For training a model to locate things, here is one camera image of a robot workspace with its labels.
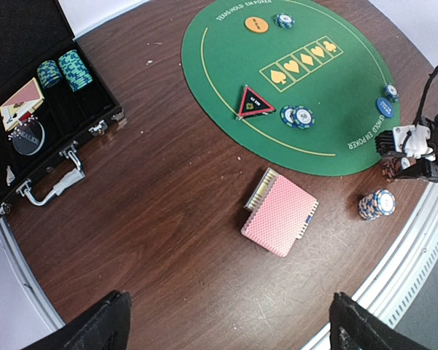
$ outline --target orange chip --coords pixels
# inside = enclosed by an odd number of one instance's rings
[[[260,17],[249,17],[245,21],[245,26],[253,33],[266,33],[269,29],[268,23]]]

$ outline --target black object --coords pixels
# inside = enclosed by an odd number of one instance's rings
[[[113,291],[65,327],[23,350],[125,350],[131,299]]]
[[[389,328],[345,293],[329,309],[331,350],[428,350]]]
[[[76,93],[65,79],[42,89],[45,101],[34,115],[45,140],[35,155],[16,152],[0,124],[0,216],[23,193],[23,186],[30,189],[67,158],[79,162],[77,149],[123,117],[120,104],[73,38],[57,0],[0,0],[0,106],[37,77],[42,62],[57,61],[70,50],[77,50],[93,77],[93,83]],[[15,175],[10,186],[7,166]]]
[[[242,102],[240,104],[239,116],[256,116],[270,112],[274,112],[274,107],[246,85]]]
[[[431,130],[431,143],[435,144],[437,159],[434,162],[425,158],[417,159],[417,163],[409,168],[401,170],[393,179],[423,179],[433,183],[438,183],[438,115],[435,121],[421,117],[418,123]],[[393,131],[383,131],[375,139],[377,151],[383,157],[402,158],[405,155],[397,152],[394,148]]]

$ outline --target diamond symbol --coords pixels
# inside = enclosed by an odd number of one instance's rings
[[[304,55],[303,53],[300,54],[301,61],[308,66],[313,66],[313,58],[312,56]]]

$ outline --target triangle marker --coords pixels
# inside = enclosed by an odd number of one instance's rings
[[[264,98],[259,96],[255,91],[245,86],[243,92],[242,103],[240,104],[239,119],[251,117],[261,114],[275,112],[276,109],[269,104]]]

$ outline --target green chip stack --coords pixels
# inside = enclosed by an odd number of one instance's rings
[[[55,61],[42,62],[37,69],[37,76],[44,89],[51,88],[61,81],[61,72]]]
[[[295,20],[290,15],[280,13],[274,17],[274,23],[281,28],[290,29],[295,25]]]
[[[93,81],[93,77],[89,74],[89,70],[81,61],[76,50],[68,51],[62,55],[58,59],[58,65],[73,92],[82,89]]]

